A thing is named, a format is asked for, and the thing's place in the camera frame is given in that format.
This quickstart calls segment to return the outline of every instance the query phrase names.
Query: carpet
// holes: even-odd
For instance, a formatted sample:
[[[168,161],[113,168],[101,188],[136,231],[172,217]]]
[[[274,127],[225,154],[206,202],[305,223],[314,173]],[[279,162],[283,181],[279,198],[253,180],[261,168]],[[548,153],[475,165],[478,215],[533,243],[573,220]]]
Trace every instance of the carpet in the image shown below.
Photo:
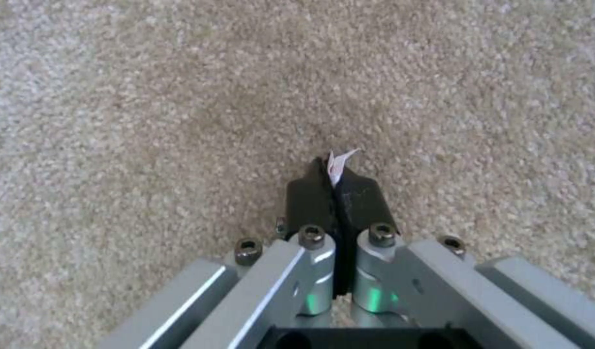
[[[94,346],[352,148],[407,240],[595,300],[595,0],[0,0],[0,348]]]

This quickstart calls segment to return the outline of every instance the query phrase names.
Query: green light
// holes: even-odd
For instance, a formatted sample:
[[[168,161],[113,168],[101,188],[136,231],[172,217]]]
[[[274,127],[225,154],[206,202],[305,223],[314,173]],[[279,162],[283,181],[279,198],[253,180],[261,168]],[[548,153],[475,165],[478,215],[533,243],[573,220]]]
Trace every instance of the green light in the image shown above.
[[[369,311],[378,311],[381,304],[381,290],[371,288],[369,291]]]
[[[309,311],[315,311],[317,309],[317,296],[314,294],[306,296],[306,307],[308,307]]]

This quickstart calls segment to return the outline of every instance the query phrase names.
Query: metal frame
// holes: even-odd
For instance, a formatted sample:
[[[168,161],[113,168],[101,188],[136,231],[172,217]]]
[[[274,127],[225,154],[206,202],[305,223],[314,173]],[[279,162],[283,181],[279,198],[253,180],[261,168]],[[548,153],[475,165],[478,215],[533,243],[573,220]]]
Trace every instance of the metal frame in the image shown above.
[[[299,244],[275,241],[252,266],[197,260],[100,347],[254,348],[272,327],[328,327],[335,243]],[[356,257],[360,327],[464,329],[486,348],[595,348],[594,303],[523,258],[475,268],[441,241],[377,247],[368,231]]]

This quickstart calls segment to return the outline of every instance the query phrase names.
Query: screw head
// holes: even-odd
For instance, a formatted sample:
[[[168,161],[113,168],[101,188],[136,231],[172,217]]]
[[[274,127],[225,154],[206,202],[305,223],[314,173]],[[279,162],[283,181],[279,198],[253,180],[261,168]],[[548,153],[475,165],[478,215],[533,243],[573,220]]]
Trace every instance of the screw head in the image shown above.
[[[455,256],[463,257],[466,254],[466,243],[456,236],[439,236],[437,242],[446,247],[448,251],[453,252]]]
[[[275,219],[275,233],[279,238],[284,238],[287,235],[287,219],[284,217],[276,217]]]
[[[376,247],[392,247],[397,230],[388,223],[373,223],[369,227],[369,242]]]
[[[325,230],[318,225],[302,225],[297,234],[300,246],[307,250],[317,250],[325,243]]]
[[[262,243],[257,238],[242,238],[235,244],[235,262],[238,265],[253,265],[261,255]]]

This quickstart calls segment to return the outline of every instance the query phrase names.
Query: paper scrap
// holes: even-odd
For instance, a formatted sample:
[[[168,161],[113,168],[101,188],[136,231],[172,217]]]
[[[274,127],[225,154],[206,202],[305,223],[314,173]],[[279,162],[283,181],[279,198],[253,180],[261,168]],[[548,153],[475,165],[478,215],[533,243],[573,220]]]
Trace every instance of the paper scrap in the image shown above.
[[[349,157],[355,154],[359,149],[353,149],[348,153],[334,157],[334,152],[330,151],[330,158],[328,159],[328,176],[332,187],[335,188],[342,177],[342,170],[344,170],[344,163]]]

